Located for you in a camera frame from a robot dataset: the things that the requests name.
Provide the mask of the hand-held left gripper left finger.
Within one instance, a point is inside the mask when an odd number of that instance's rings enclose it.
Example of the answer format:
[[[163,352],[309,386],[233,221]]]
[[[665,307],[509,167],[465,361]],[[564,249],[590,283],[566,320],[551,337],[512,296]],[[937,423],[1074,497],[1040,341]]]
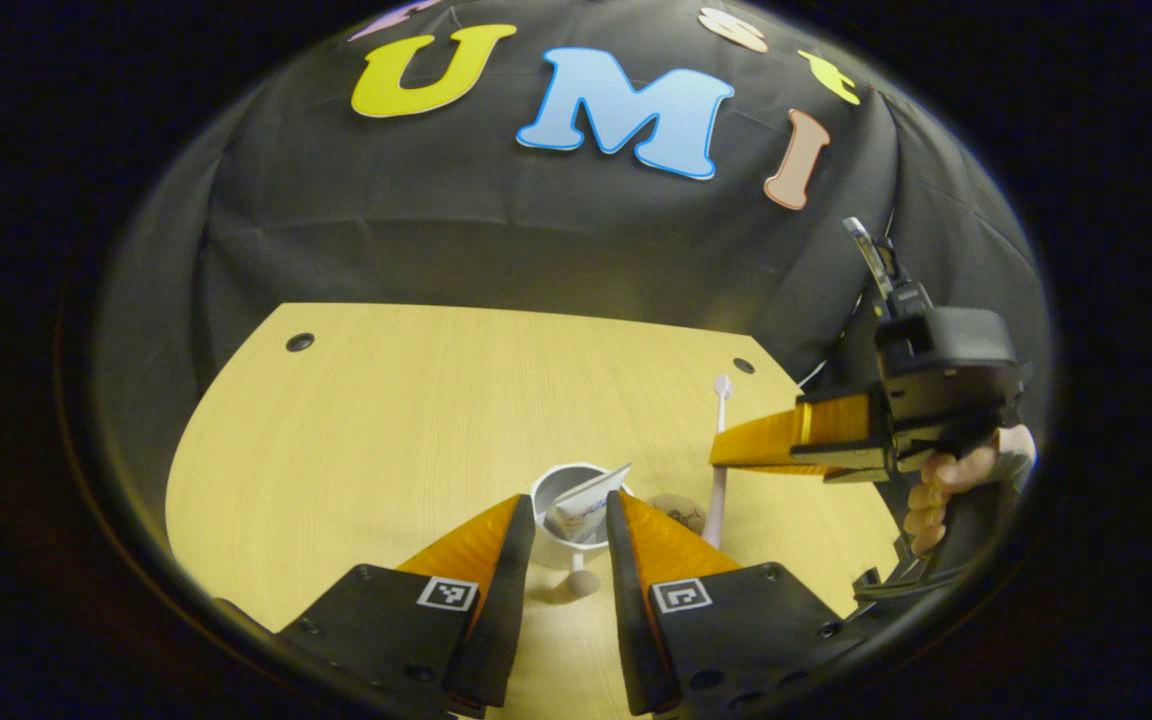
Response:
[[[535,532],[508,497],[396,568],[349,569],[279,638],[412,714],[482,719],[506,702]]]

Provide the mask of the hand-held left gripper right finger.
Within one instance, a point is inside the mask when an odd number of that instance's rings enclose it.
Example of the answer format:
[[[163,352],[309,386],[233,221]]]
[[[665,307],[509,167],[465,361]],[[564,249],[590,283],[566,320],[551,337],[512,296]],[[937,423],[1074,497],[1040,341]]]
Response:
[[[867,641],[783,564],[738,564],[623,491],[605,529],[632,715],[780,717]]]

